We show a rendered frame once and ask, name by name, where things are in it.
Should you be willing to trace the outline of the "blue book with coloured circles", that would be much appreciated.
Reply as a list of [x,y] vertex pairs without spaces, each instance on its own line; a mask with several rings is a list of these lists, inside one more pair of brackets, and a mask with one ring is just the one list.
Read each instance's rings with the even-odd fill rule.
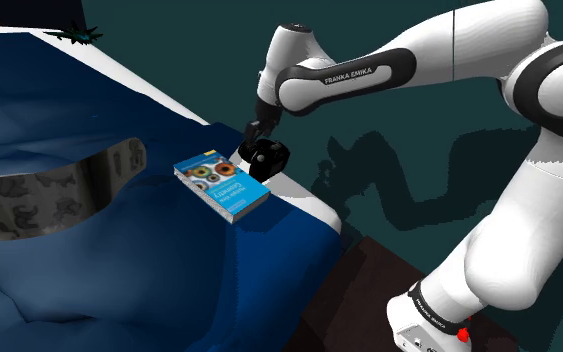
[[266,201],[270,190],[215,150],[173,165],[174,175],[228,223]]

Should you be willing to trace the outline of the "bed with blue cover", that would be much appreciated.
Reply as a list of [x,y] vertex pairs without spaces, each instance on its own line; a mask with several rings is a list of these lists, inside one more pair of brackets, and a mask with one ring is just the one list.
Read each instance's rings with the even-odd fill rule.
[[240,134],[93,46],[0,31],[0,175],[139,138],[147,168],[95,216],[0,242],[0,352],[281,352],[340,255],[336,212],[285,175],[229,224],[173,173]]

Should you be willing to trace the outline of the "dark brown robot stand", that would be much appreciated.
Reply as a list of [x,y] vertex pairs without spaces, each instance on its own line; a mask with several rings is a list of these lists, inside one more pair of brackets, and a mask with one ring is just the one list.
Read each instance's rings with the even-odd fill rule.
[[363,238],[330,271],[282,352],[402,352],[386,305],[423,276],[374,239]]

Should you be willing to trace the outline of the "dark green spiky thing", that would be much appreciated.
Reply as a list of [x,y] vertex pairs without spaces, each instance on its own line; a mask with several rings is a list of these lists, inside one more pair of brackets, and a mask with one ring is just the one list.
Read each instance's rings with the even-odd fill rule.
[[58,31],[45,31],[45,34],[54,36],[58,40],[63,38],[69,39],[72,44],[79,43],[81,45],[89,45],[102,37],[102,34],[95,33],[96,27],[90,29],[81,29],[75,21],[71,22],[70,28],[63,28]]

